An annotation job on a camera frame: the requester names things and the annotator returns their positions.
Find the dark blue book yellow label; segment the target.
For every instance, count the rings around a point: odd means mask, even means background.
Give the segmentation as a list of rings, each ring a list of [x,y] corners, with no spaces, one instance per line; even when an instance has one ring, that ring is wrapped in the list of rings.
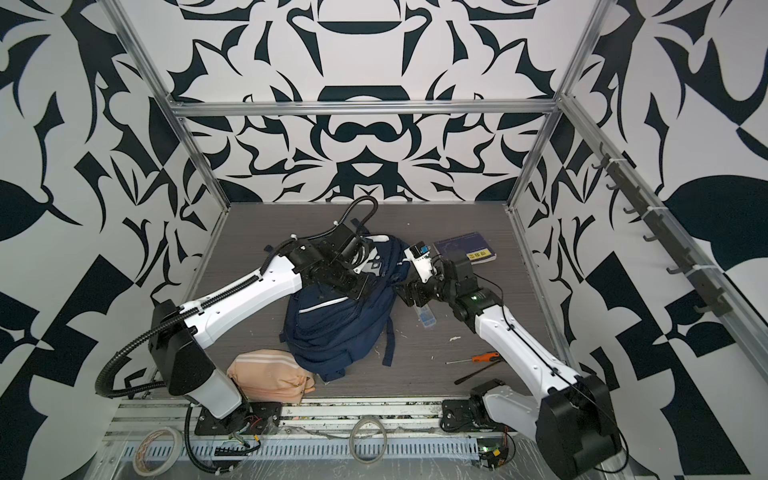
[[[488,241],[477,231],[438,240],[434,247],[440,256],[446,256],[452,251],[464,252],[473,265],[488,263],[497,258]]]

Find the clear plastic pencil case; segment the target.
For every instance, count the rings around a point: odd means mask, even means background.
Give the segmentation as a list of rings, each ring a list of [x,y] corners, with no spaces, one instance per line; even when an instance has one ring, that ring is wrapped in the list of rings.
[[[425,329],[433,328],[436,325],[437,319],[428,304],[423,306],[415,306],[415,311],[421,325]]]

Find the pink striped pencil pouch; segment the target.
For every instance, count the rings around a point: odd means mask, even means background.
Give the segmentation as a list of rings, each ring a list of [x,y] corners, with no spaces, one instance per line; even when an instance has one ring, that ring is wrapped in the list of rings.
[[[238,355],[227,375],[250,401],[300,403],[315,390],[314,375],[294,356],[280,350],[256,350]]]

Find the orange handled screwdriver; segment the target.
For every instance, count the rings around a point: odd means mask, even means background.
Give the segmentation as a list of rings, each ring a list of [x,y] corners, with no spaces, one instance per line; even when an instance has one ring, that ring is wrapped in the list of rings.
[[[462,359],[462,360],[455,360],[455,361],[447,361],[446,365],[452,365],[452,364],[459,364],[459,363],[486,363],[486,362],[493,362],[498,361],[501,358],[500,354],[498,352],[491,352],[481,355],[476,355],[468,359]]]

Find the black handled screwdriver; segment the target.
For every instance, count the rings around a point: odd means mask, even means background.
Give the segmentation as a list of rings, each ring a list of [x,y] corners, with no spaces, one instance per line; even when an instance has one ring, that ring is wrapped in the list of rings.
[[[484,366],[484,367],[478,369],[475,372],[472,372],[472,373],[470,373],[468,375],[465,375],[465,376],[455,380],[453,383],[454,383],[454,385],[461,385],[461,384],[467,382],[468,380],[472,379],[473,377],[479,375],[480,373],[482,373],[482,372],[484,372],[484,371],[486,371],[486,370],[488,370],[490,368],[493,368],[496,365],[500,365],[500,364],[504,364],[504,363],[506,363],[506,362],[503,361],[503,360],[497,360],[497,361],[494,361],[494,362],[489,362],[489,364],[487,366]]]

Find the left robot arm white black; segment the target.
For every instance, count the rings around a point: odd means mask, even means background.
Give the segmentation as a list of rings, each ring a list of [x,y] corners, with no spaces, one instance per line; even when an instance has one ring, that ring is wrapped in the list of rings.
[[[232,416],[245,407],[245,397],[205,349],[241,321],[305,287],[328,286],[355,300],[369,294],[378,274],[374,261],[389,240],[343,225],[322,236],[289,238],[259,269],[220,290],[180,306],[158,306],[152,325],[164,330],[150,335],[148,349],[162,384],[219,420]]]

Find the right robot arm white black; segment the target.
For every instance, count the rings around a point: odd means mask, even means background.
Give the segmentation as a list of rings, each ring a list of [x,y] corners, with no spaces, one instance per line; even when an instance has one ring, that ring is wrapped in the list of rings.
[[[474,273],[463,254],[431,257],[427,247],[405,251],[414,270],[395,290],[409,306],[448,304],[454,316],[487,342],[529,390],[488,389],[481,402],[489,419],[533,440],[560,479],[574,479],[619,454],[623,436],[609,390],[560,361],[513,317],[502,289]]]

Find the roll of clear tape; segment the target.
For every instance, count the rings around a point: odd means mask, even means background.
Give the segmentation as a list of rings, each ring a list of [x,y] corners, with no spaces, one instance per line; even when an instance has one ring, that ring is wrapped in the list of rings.
[[[172,427],[162,427],[149,432],[134,449],[131,465],[141,478],[153,478],[165,474],[179,460],[183,440],[181,432]]]

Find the black wall hook rail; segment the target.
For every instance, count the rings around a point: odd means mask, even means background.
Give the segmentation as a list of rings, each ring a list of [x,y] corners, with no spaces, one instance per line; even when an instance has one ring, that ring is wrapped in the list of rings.
[[[722,283],[716,279],[714,264],[695,251],[693,240],[672,212],[662,205],[629,160],[609,155],[604,146],[599,147],[599,155],[600,160],[593,167],[605,171],[612,179],[609,190],[619,191],[627,199],[630,206],[624,212],[636,216],[650,230],[643,239],[659,243],[671,258],[673,265],[666,269],[667,273],[684,276],[701,297],[703,304],[695,310],[717,317],[730,314],[733,306]]]

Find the navy blue student backpack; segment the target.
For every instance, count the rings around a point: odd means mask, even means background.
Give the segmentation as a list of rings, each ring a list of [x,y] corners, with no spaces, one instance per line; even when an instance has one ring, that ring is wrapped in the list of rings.
[[[377,253],[364,268],[373,275],[367,293],[352,297],[312,285],[289,297],[280,341],[303,369],[324,382],[345,376],[346,368],[365,358],[386,335],[382,365],[390,367],[396,347],[391,313],[394,285],[405,280],[410,263],[407,244],[392,235],[373,235]]]

